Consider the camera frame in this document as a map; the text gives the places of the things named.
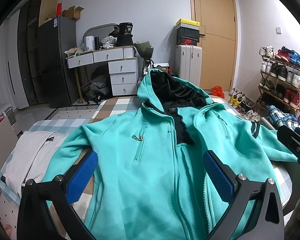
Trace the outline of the arched mirror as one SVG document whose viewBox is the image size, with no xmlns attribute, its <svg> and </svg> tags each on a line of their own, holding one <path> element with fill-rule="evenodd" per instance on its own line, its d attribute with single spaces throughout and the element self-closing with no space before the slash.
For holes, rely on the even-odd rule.
<svg viewBox="0 0 300 240">
<path fill-rule="evenodd" d="M 84 48 L 84 38 L 86 36 L 93 35 L 95 39 L 95 50 L 106 49 L 106 48 L 114 48 L 116 47 L 116 37 L 108 38 L 110 35 L 113 35 L 112 32 L 115 30 L 117 26 L 116 23 L 108 23 L 103 25 L 98 25 L 95 27 L 91 27 L 88 29 L 83 35 L 83 44 Z"/>
</svg>

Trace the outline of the wooden door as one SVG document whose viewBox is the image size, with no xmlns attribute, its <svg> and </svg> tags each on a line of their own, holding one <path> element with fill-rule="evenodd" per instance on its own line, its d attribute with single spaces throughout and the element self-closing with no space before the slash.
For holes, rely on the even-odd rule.
<svg viewBox="0 0 300 240">
<path fill-rule="evenodd" d="M 191 17 L 200 23 L 198 46 L 202 48 L 200 87 L 229 91 L 237 55 L 235 0 L 191 0 Z"/>
</svg>

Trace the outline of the wooden shoe rack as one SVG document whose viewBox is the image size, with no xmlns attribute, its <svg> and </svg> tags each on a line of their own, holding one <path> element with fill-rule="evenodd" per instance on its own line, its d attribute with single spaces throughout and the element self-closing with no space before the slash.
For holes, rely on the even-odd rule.
<svg viewBox="0 0 300 240">
<path fill-rule="evenodd" d="M 266 109 L 274 103 L 279 109 L 295 116 L 300 114 L 300 66 L 282 56 L 261 55 L 260 96 L 257 104 Z"/>
</svg>

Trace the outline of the teal hooded zip jacket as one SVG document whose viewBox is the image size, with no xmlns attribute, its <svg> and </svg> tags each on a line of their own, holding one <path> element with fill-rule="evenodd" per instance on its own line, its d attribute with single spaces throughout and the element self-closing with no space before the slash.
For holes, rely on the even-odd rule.
<svg viewBox="0 0 300 240">
<path fill-rule="evenodd" d="M 203 166 L 212 150 L 252 181 L 295 162 L 275 131 L 226 111 L 192 83 L 153 69 L 135 112 L 82 125 L 53 155 L 44 181 L 64 174 L 84 148 L 98 155 L 85 225 L 96 239 L 205 239 L 228 205 Z"/>
</svg>

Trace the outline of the yellow shoes on floor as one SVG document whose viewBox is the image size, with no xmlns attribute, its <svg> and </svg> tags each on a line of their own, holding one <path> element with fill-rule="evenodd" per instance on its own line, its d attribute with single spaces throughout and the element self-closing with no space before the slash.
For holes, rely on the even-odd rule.
<svg viewBox="0 0 300 240">
<path fill-rule="evenodd" d="M 239 106 L 241 104 L 241 102 L 242 102 L 242 94 L 241 93 L 233 95 L 229 100 L 230 105 L 232 105 L 233 107 Z"/>
</svg>

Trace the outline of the black hat box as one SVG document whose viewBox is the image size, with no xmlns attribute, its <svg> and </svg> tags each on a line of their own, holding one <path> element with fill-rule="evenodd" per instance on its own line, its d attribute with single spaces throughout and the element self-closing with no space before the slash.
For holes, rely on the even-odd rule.
<svg viewBox="0 0 300 240">
<path fill-rule="evenodd" d="M 122 22 L 119 24 L 119 35 L 117 37 L 116 45 L 122 46 L 133 46 L 133 35 L 132 35 L 133 24 L 132 22 Z"/>
</svg>

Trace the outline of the black tall wardrobe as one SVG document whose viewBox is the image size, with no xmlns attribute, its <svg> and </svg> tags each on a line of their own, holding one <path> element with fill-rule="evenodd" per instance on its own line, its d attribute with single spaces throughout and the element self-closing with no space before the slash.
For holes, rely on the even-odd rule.
<svg viewBox="0 0 300 240">
<path fill-rule="evenodd" d="M 78 98 L 65 51 L 76 45 L 76 22 L 57 14 L 57 0 L 29 0 L 19 11 L 17 52 L 22 108 L 63 107 Z"/>
</svg>

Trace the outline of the white kettle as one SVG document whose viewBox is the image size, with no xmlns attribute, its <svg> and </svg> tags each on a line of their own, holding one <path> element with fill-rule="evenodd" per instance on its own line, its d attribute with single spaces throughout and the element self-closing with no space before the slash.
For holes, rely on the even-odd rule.
<svg viewBox="0 0 300 240">
<path fill-rule="evenodd" d="M 86 36 L 84 38 L 84 43 L 85 43 L 86 51 L 95 50 L 95 39 L 93 35 Z"/>
</svg>

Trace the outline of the stacked shoe boxes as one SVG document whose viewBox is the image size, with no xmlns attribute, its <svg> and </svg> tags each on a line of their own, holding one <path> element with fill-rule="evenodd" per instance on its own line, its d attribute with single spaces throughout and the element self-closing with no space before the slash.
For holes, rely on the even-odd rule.
<svg viewBox="0 0 300 240">
<path fill-rule="evenodd" d="M 181 18 L 176 23 L 177 45 L 196 46 L 199 42 L 200 22 Z"/>
</svg>

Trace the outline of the orange plastic bag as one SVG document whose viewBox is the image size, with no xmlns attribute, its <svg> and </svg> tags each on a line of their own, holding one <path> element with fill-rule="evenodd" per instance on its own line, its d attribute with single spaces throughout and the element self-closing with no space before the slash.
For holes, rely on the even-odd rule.
<svg viewBox="0 0 300 240">
<path fill-rule="evenodd" d="M 212 95 L 217 96 L 219 98 L 225 98 L 224 92 L 221 86 L 214 86 L 211 88 Z"/>
</svg>

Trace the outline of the folded white garment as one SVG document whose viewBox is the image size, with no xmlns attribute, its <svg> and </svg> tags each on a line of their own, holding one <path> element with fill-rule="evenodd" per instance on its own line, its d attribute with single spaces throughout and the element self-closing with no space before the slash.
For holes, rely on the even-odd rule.
<svg viewBox="0 0 300 240">
<path fill-rule="evenodd" d="M 29 179 L 37 183 L 43 181 L 52 156 L 67 136 L 52 131 L 23 133 L 3 173 L 5 184 L 17 197 L 21 197 L 22 187 Z"/>
</svg>

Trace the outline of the blue white plaid cloth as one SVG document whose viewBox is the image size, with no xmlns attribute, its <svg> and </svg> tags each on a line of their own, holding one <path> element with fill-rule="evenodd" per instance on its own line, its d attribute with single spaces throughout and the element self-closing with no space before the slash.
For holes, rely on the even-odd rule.
<svg viewBox="0 0 300 240">
<path fill-rule="evenodd" d="M 292 130 L 300 128 L 300 123 L 298 123 L 297 118 L 293 114 L 283 113 L 273 105 L 268 107 L 268 117 L 276 129 L 281 126 L 287 126 Z"/>
</svg>

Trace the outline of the cardboard box on wardrobe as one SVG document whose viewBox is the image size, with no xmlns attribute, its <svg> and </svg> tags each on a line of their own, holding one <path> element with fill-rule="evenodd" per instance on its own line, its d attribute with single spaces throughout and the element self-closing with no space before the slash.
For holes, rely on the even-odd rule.
<svg viewBox="0 0 300 240">
<path fill-rule="evenodd" d="M 72 20 L 79 20 L 81 16 L 81 12 L 84 10 L 83 7 L 80 6 L 72 6 L 66 10 L 62 11 L 62 16 L 66 18 L 70 18 Z"/>
</svg>

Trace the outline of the black duffel bag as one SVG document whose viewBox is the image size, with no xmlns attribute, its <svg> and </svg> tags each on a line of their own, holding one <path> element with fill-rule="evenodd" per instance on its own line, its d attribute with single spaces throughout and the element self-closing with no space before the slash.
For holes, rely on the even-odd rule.
<svg viewBox="0 0 300 240">
<path fill-rule="evenodd" d="M 83 99 L 86 102 L 93 101 L 94 103 L 98 104 L 103 100 L 111 98 L 113 93 L 111 90 L 110 76 L 99 75 L 86 85 L 83 85 L 81 87 L 81 92 Z"/>
</svg>

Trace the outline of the plaid checkered bed sheet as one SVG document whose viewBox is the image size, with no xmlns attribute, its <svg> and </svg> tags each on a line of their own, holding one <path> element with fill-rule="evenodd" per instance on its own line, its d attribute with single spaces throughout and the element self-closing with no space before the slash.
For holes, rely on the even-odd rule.
<svg viewBox="0 0 300 240">
<path fill-rule="evenodd" d="M 108 116 L 136 111 L 141 101 L 136 96 L 112 98 L 100 105 L 75 105 L 55 109 L 45 120 L 33 123 L 22 131 L 54 131 L 59 133 L 71 133 L 78 126 L 102 120 Z M 277 176 L 281 200 L 284 207 L 292 200 L 293 183 L 291 172 L 285 164 L 273 164 Z M 0 221 L 3 225 L 10 224 L 13 228 L 17 224 L 17 216 L 20 199 L 0 180 Z"/>
</svg>

